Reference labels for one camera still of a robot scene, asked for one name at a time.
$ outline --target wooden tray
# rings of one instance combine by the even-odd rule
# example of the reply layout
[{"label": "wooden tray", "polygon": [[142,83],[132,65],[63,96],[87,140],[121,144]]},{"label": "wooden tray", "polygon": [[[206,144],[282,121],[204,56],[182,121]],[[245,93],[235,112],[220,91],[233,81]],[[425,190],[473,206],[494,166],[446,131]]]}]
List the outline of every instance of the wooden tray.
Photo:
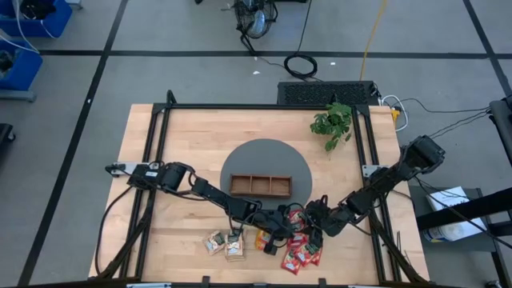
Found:
[{"label": "wooden tray", "polygon": [[233,196],[289,198],[291,196],[291,177],[232,174],[230,176],[230,193]]}]

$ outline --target small packet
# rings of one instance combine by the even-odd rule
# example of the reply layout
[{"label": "small packet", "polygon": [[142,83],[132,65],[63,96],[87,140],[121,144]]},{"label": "small packet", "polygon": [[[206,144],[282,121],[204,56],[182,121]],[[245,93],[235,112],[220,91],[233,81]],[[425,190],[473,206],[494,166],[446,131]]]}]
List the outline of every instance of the small packet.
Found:
[{"label": "small packet", "polygon": [[320,248],[317,253],[313,255],[313,259],[311,259],[311,263],[318,266],[320,264],[320,257],[322,256],[322,248]]},{"label": "small packet", "polygon": [[313,260],[313,256],[318,252],[318,248],[309,243],[303,243],[295,250],[295,257],[298,261],[306,267],[311,260]]},{"label": "small packet", "polygon": [[228,262],[246,260],[246,256],[243,253],[243,231],[232,230],[226,235],[225,253]]},{"label": "small packet", "polygon": [[224,241],[224,236],[219,230],[212,232],[207,235],[202,242],[205,244],[206,249],[208,250],[208,254],[211,256],[224,248],[226,242]]},{"label": "small packet", "polygon": [[284,259],[282,260],[281,268],[297,275],[300,267],[301,263],[296,259],[294,249],[289,248],[286,251]]},{"label": "small packet", "polygon": [[301,210],[293,210],[288,214],[292,229],[294,231],[301,231],[306,227],[304,214]]},{"label": "small packet", "polygon": [[302,245],[304,242],[307,242],[307,235],[304,233],[294,233],[293,238],[288,239],[288,248],[297,248]]},{"label": "small packet", "polygon": [[270,241],[270,234],[263,230],[258,230],[256,240],[254,240],[254,247],[258,250],[263,250],[265,245]]}]

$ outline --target blue container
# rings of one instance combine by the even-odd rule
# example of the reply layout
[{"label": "blue container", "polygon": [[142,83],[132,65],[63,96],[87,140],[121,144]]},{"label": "blue container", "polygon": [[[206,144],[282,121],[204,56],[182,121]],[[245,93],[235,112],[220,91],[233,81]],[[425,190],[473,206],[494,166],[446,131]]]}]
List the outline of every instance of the blue container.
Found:
[{"label": "blue container", "polygon": [[[24,41],[12,41],[20,46],[30,48]],[[4,90],[28,90],[30,84],[39,71],[42,64],[42,58],[39,54],[23,50],[12,46],[11,44],[0,40],[0,50],[5,50],[11,55],[15,55],[16,50],[20,50],[14,59],[13,66],[7,72],[5,77],[0,78],[0,89]]]},{"label": "blue container", "polygon": [[[48,37],[57,38],[62,35],[67,22],[71,17],[71,7],[66,0],[43,0],[53,2],[57,11],[48,14],[43,20],[24,19],[19,15],[20,26],[27,37]],[[0,29],[4,30],[9,36],[22,36],[19,33],[18,23],[16,22],[16,13],[14,11],[12,0],[0,0],[0,14],[10,18],[0,18]]]}]

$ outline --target potted plant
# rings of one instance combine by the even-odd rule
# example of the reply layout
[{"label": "potted plant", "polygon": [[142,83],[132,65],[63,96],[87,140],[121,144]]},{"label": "potted plant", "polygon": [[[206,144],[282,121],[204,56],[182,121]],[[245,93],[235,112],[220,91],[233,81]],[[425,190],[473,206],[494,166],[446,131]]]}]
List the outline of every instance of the potted plant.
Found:
[{"label": "potted plant", "polygon": [[316,114],[314,123],[310,125],[311,132],[320,135],[332,135],[326,143],[326,151],[332,151],[338,145],[341,137],[346,134],[345,141],[349,141],[352,109],[347,105],[334,102],[327,104],[327,113]]}]

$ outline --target wooden table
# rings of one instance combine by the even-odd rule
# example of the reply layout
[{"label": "wooden table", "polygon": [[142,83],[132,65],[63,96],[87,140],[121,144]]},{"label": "wooden table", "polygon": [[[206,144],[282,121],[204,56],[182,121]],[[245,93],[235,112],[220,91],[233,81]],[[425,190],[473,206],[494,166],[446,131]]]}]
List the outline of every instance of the wooden table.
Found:
[{"label": "wooden table", "polygon": [[[152,105],[131,107],[119,161],[138,162],[142,158],[151,109]],[[390,110],[371,107],[370,112],[380,163],[392,165],[399,158],[399,148]],[[328,194],[330,206],[335,206],[348,193],[362,186],[357,147],[352,137],[332,153],[325,152],[326,138],[312,134],[309,128],[316,113],[318,111],[313,110],[172,110],[163,160],[187,163],[200,177],[219,187],[222,164],[233,149],[257,138],[281,140],[301,153],[310,167],[313,177],[310,200]],[[366,158],[369,159],[362,118],[360,121]],[[157,128],[154,143],[158,142],[158,134]],[[155,150],[156,144],[151,159],[154,159]],[[127,177],[113,179],[108,203],[124,191],[126,181]],[[409,193],[404,182],[395,189]],[[102,269],[125,241],[133,200],[134,193],[128,194],[110,211],[100,249]],[[394,234],[401,232],[402,251],[416,271],[428,279],[410,200],[390,194],[387,201]],[[367,220],[359,226],[369,230]],[[142,280],[200,282],[202,276],[209,275],[212,282],[315,284],[319,278],[326,278],[328,284],[378,284],[370,237],[352,226],[346,226],[334,238],[324,236],[320,265],[303,267],[298,275],[280,268],[285,249],[270,256],[254,248],[256,229],[253,227],[247,228],[246,261],[227,262],[223,253],[209,256],[202,244],[203,237],[213,230],[227,231],[228,227],[227,216],[216,205],[157,193]],[[129,275],[134,274],[137,252],[138,245],[132,249]],[[392,279],[385,248],[383,257],[387,279]],[[93,267],[90,274],[95,275]]]}]

